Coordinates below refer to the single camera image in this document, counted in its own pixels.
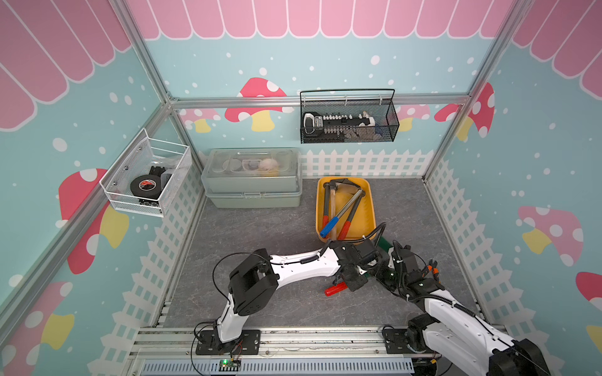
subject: white wire basket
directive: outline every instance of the white wire basket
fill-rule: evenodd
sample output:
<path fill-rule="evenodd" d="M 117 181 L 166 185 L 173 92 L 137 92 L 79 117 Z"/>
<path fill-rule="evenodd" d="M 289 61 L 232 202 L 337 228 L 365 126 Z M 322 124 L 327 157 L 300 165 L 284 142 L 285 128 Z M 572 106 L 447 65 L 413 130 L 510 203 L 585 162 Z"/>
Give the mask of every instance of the white wire basket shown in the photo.
<path fill-rule="evenodd" d="M 132 180 L 149 174 L 151 167 L 165 163 L 167 158 L 172 164 L 177 161 L 177 165 L 159 198 L 141 199 L 134 196 L 130 190 Z M 191 165 L 188 146 L 149 138 L 143 128 L 105 173 L 100 185 L 115 210 L 163 217 Z"/>

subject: metal grating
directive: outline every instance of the metal grating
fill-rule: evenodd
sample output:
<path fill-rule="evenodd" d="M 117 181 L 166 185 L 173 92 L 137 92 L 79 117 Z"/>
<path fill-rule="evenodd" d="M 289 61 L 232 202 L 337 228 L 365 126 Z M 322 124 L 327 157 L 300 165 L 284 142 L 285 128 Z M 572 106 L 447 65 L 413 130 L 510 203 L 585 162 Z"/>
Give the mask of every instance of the metal grating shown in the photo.
<path fill-rule="evenodd" d="M 412 359 L 243 359 L 238 371 L 221 371 L 219 359 L 196 359 L 204 375 L 399 375 L 413 374 Z M 147 360 L 141 376 L 198 375 L 188 360 Z"/>

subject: mushroom illustration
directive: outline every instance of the mushroom illustration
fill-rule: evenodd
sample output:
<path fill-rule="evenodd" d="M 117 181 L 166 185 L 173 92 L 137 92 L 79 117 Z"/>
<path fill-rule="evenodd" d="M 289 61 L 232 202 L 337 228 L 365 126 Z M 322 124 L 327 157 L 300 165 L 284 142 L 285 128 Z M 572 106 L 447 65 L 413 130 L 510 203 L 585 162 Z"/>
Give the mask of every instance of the mushroom illustration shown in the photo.
<path fill-rule="evenodd" d="M 534 227 L 533 231 L 523 234 L 523 240 L 532 252 L 541 254 L 550 244 L 554 244 L 563 264 L 570 267 L 583 250 L 583 230 L 579 219 L 571 212 L 521 206 L 518 216 L 523 223 Z"/>
<path fill-rule="evenodd" d="M 2 349 L 5 376 L 29 376 L 36 368 L 40 344 L 60 349 L 73 325 L 75 316 L 54 315 L 54 310 L 71 292 L 73 283 L 53 282 L 42 293 L 29 314 Z"/>
<path fill-rule="evenodd" d="M 63 219 L 57 222 L 58 226 L 62 226 L 71 218 L 105 171 L 100 168 L 83 170 L 69 176 L 61 183 L 58 187 L 58 197 Z M 90 268 L 96 256 L 100 235 L 107 238 L 112 248 L 117 248 L 128 231 L 128 226 L 127 214 L 118 213 L 109 203 L 105 204 L 67 257 L 71 272 L 81 274 Z"/>
<path fill-rule="evenodd" d="M 244 85 L 237 97 L 285 97 L 287 96 L 281 88 L 265 78 L 251 78 Z M 270 111 L 291 113 L 293 107 L 260 107 L 260 108 L 228 108 L 226 119 L 232 123 L 238 123 L 251 116 L 253 124 L 251 130 L 254 132 L 269 132 L 275 125 L 270 117 Z"/>
<path fill-rule="evenodd" d="M 575 278 L 577 289 L 584 298 L 599 310 L 602 310 L 602 276 L 595 273 L 581 272 Z"/>
<path fill-rule="evenodd" d="M 212 108 L 195 108 L 195 109 L 181 109 L 179 111 L 180 118 L 184 122 L 186 129 L 192 130 L 192 124 L 195 125 L 195 131 L 197 133 L 209 133 L 211 127 L 207 124 L 207 119 L 221 120 L 216 110 Z"/>
<path fill-rule="evenodd" d="M 598 348 L 598 351 L 602 353 L 602 327 L 588 325 L 585 330 L 588 331 L 589 337 Z"/>
<path fill-rule="evenodd" d="M 401 105 L 397 107 L 399 129 L 397 132 L 406 132 L 412 129 L 413 119 L 426 120 L 430 117 L 430 108 L 427 105 Z"/>
<path fill-rule="evenodd" d="M 459 105 L 451 104 L 442 108 L 435 114 L 435 120 L 438 122 L 447 122 L 455 116 L 458 111 Z M 468 116 L 462 124 L 456 136 L 458 140 L 466 142 L 468 140 L 468 131 L 474 124 L 479 131 L 481 137 L 487 136 L 491 129 L 491 123 L 493 122 L 493 115 L 495 112 L 495 94 L 493 86 L 490 83 L 486 83 L 483 91 L 477 98 L 477 102 L 473 105 Z"/>

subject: clear plastic lid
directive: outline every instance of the clear plastic lid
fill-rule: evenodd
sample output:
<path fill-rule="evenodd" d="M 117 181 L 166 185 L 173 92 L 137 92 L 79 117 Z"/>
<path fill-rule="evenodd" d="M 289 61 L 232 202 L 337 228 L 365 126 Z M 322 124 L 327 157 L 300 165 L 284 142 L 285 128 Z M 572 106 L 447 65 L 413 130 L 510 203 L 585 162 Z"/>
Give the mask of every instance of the clear plastic lid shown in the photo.
<path fill-rule="evenodd" d="M 298 193 L 297 149 L 212 150 L 202 180 L 208 194 Z"/>

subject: yellow tray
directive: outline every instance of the yellow tray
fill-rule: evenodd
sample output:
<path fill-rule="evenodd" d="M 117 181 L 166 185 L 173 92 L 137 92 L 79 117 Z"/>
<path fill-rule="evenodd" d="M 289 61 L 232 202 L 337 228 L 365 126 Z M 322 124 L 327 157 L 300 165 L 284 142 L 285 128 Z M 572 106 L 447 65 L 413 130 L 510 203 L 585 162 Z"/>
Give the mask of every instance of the yellow tray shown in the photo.
<path fill-rule="evenodd" d="M 323 242 L 324 239 L 320 236 L 322 230 L 322 217 L 324 216 L 324 183 L 329 182 L 332 179 L 343 179 L 347 178 L 359 185 L 365 192 L 364 196 L 359 203 L 358 210 L 355 212 L 355 216 L 351 221 L 351 226 L 347 232 L 345 239 L 359 239 L 364 235 L 368 235 L 376 227 L 376 217 L 374 216 L 374 204 L 372 202 L 372 192 L 370 190 L 370 184 L 367 180 L 359 177 L 347 177 L 347 176 L 326 176 L 318 181 L 318 197 L 315 200 L 315 232 L 318 234 L 318 238 Z M 345 204 L 351 199 L 352 195 L 345 192 L 337 191 L 335 196 L 335 202 L 337 203 L 337 212 L 345 206 Z M 347 216 L 351 209 L 347 210 L 343 217 L 340 218 L 337 226 L 337 234 L 341 232 L 343 224 L 347 221 Z"/>

